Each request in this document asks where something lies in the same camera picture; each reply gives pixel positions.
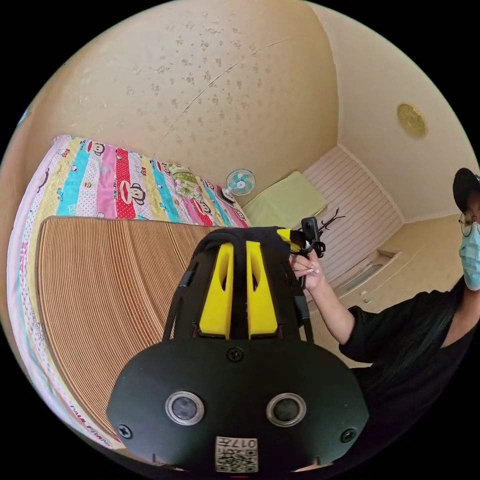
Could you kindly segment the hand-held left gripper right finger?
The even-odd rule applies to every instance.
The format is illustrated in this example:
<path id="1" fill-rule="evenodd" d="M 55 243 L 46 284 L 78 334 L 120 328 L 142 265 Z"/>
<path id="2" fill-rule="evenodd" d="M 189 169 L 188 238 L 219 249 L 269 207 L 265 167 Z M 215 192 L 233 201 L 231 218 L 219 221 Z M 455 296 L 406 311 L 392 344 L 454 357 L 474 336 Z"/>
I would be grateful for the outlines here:
<path id="1" fill-rule="evenodd" d="M 273 337 L 278 322 L 261 244 L 247 241 L 245 247 L 248 337 Z"/>

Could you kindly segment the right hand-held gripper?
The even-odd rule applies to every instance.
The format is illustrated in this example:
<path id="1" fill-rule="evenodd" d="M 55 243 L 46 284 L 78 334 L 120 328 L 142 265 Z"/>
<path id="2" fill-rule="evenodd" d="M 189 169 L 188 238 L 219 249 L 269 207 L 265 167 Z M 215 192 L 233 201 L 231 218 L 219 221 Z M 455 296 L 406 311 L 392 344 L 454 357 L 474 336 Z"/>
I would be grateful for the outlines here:
<path id="1" fill-rule="evenodd" d="M 308 240 L 305 240 L 305 235 L 301 230 L 279 228 L 276 230 L 276 233 L 288 245 L 290 249 L 290 255 L 291 254 L 302 255 L 304 257 L 307 257 L 311 251 L 315 251 L 321 264 L 321 256 L 323 254 L 323 251 L 322 251 L 323 244 L 320 241 L 314 240 L 310 242 Z M 306 290 L 305 281 L 298 280 L 298 282 L 300 284 L 300 287 L 303 290 Z"/>

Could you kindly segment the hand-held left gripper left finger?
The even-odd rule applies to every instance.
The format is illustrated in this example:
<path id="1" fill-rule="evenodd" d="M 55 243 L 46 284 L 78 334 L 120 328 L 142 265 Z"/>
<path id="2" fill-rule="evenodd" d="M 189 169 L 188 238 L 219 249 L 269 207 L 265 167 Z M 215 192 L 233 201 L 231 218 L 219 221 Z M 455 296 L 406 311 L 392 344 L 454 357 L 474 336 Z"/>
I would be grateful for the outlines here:
<path id="1" fill-rule="evenodd" d="M 211 280 L 199 321 L 203 336 L 228 339 L 234 290 L 234 246 L 222 244 L 216 254 Z"/>

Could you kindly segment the person's right hand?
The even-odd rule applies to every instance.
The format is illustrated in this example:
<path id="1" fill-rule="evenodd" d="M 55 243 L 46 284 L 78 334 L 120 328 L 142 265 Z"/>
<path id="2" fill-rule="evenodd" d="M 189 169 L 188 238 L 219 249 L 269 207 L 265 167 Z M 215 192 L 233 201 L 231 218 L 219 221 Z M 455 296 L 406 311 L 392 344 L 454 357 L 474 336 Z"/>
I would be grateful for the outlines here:
<path id="1" fill-rule="evenodd" d="M 320 260 L 314 250 L 307 257 L 291 254 L 289 264 L 299 281 L 304 281 L 306 290 L 311 294 L 326 282 Z"/>

